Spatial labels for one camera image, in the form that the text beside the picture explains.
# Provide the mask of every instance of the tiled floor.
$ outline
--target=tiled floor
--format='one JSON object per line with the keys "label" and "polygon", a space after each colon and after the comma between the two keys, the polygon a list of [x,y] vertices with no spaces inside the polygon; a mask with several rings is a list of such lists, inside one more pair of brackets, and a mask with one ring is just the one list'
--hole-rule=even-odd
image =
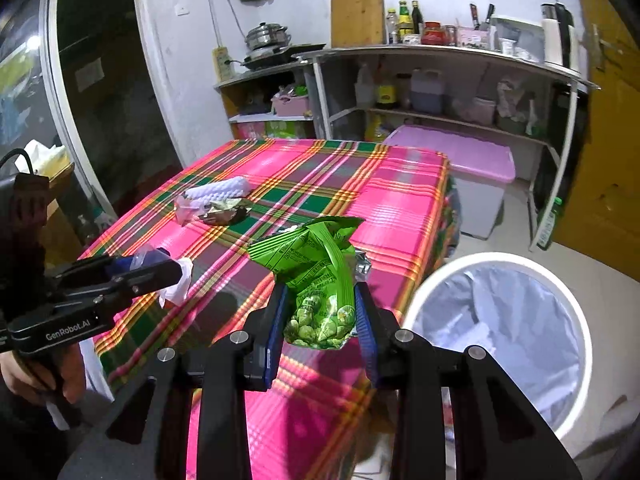
{"label": "tiled floor", "polygon": [[[529,219],[522,186],[515,184],[507,190],[504,207],[504,222],[489,239],[463,235],[453,258],[485,251],[519,254],[558,276],[580,303],[593,341],[593,374],[582,416],[563,440],[575,456],[593,441],[602,415],[620,396],[640,396],[640,283],[559,244],[552,244],[547,251],[529,252]],[[382,480],[388,478],[388,468],[384,469],[382,474],[354,478]]]}

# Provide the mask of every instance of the blue gripper pad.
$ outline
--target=blue gripper pad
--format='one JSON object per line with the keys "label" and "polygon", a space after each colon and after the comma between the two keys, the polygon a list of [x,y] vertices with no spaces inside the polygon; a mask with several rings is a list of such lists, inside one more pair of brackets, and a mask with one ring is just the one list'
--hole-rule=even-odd
{"label": "blue gripper pad", "polygon": [[287,309],[287,298],[289,296],[289,287],[285,286],[278,302],[278,310],[276,312],[266,351],[266,366],[264,368],[264,384],[267,388],[271,388],[271,383],[278,374],[278,366],[280,365],[280,354],[282,353],[282,344],[284,343],[283,329],[285,322],[285,314]]}
{"label": "blue gripper pad", "polygon": [[357,288],[354,293],[356,297],[356,330],[358,331],[360,355],[362,355],[362,360],[364,361],[367,377],[376,387],[378,385],[378,345],[371,330],[362,295]]}

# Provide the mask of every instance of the human hand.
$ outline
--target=human hand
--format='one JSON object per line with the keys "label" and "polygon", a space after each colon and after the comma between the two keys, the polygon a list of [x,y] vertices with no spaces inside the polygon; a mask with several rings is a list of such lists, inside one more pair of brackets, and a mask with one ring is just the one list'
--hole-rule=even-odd
{"label": "human hand", "polygon": [[[72,404],[77,402],[86,389],[84,378],[84,361],[80,352],[80,345],[74,344],[62,349],[56,354],[54,361],[58,366],[60,376],[64,379],[62,393]],[[55,389],[56,381],[53,375],[36,361],[27,360],[12,352],[0,354],[0,372],[9,390],[28,400],[31,404],[43,405],[44,400],[39,392],[45,387],[31,370],[38,375],[50,389]]]}

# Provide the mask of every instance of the plaid tablecloth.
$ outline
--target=plaid tablecloth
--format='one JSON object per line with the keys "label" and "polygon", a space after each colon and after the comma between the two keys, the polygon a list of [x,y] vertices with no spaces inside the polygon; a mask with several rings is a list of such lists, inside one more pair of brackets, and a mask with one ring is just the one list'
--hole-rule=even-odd
{"label": "plaid tablecloth", "polygon": [[[169,180],[121,218],[85,253],[131,254],[143,244],[193,260],[183,306],[161,309],[156,294],[138,298],[95,338],[114,390],[159,348],[178,351],[242,327],[266,305],[273,276],[248,259],[252,240],[324,215],[366,219],[353,244],[373,262],[369,285],[378,306],[402,317],[427,265],[445,244],[447,159],[439,153],[368,142],[235,140]],[[252,184],[250,216],[234,226],[179,226],[176,194],[233,176]],[[255,480],[315,479],[331,475],[372,389],[356,338],[340,351],[285,344],[280,369],[267,393],[247,392],[247,430]],[[188,443],[188,478],[195,473],[199,395],[194,396]]]}

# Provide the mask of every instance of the thermos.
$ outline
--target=thermos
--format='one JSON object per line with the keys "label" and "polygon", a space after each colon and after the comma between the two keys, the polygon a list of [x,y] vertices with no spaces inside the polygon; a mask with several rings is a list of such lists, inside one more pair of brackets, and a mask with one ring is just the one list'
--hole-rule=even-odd
{"label": "thermos", "polygon": [[542,4],[545,63],[578,72],[578,36],[574,17],[563,4]]}

